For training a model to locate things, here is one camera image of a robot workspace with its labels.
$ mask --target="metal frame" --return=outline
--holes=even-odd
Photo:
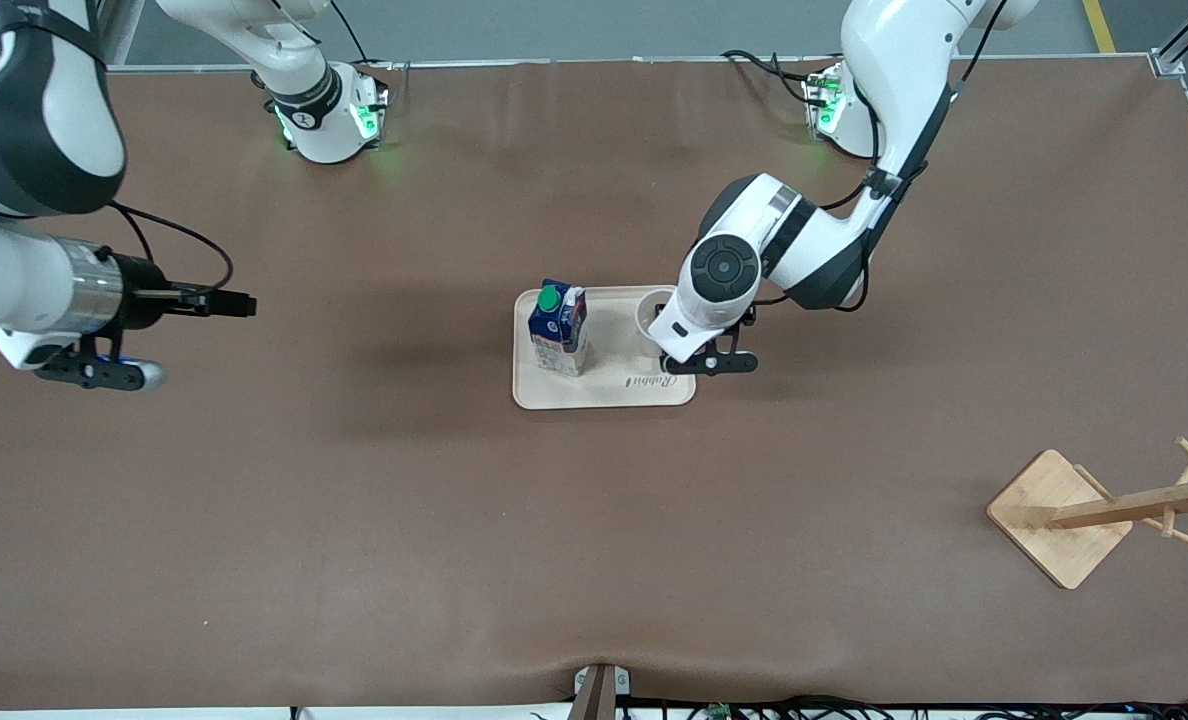
[[[132,49],[145,0],[97,0],[96,24],[106,63],[121,65]]]
[[[1188,18],[1164,44],[1150,50],[1150,65],[1155,76],[1165,78],[1183,76],[1184,65],[1180,59],[1184,53],[1188,53]]]
[[[986,61],[1068,61],[1068,59],[1094,59],[1105,58],[1142,58],[1148,53],[1040,53],[1040,55],[988,55],[981,58]],[[955,61],[966,61],[969,55],[955,55]],[[836,61],[835,55],[795,55],[781,56],[782,63],[805,63],[805,61]],[[499,68],[508,65],[551,65],[551,64],[576,64],[576,63],[732,63],[733,59],[718,58],[712,55],[677,55],[677,56],[644,56],[634,55],[630,58],[604,58],[604,59],[549,59],[549,58],[519,58],[519,59],[383,59],[375,63],[367,63],[366,67],[378,70],[429,70],[429,69],[454,69],[454,68]],[[737,63],[745,63],[745,59],[735,59]],[[169,65],[114,65],[110,64],[109,72],[126,74],[209,74],[209,72],[252,72],[251,65],[241,63],[214,63],[214,64],[169,64]]]
[[[589,665],[576,675],[576,701],[571,702],[567,720],[617,720],[617,675],[630,684],[630,675],[620,667]]]

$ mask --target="black circular button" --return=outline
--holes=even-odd
[[[709,302],[739,299],[754,286],[758,274],[754,250],[739,236],[709,236],[693,254],[693,286]]]
[[[741,261],[735,252],[721,250],[709,258],[709,277],[721,283],[731,283],[741,273]]]

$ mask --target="blue carton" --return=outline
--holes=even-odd
[[[584,364],[584,288],[545,278],[527,318],[536,361],[543,368],[579,375]]]

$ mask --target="yellow floor line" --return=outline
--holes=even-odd
[[[1110,25],[1105,21],[1101,0],[1083,0],[1083,12],[1087,13],[1087,23],[1092,26],[1092,37],[1097,38],[1097,50],[1101,53],[1118,53],[1114,37],[1110,34]]]

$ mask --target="green bottle cap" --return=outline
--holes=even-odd
[[[558,310],[558,305],[562,304],[563,293],[558,292],[557,288],[552,286],[552,284],[541,288],[541,297],[536,301],[536,307],[539,307],[542,312]]]

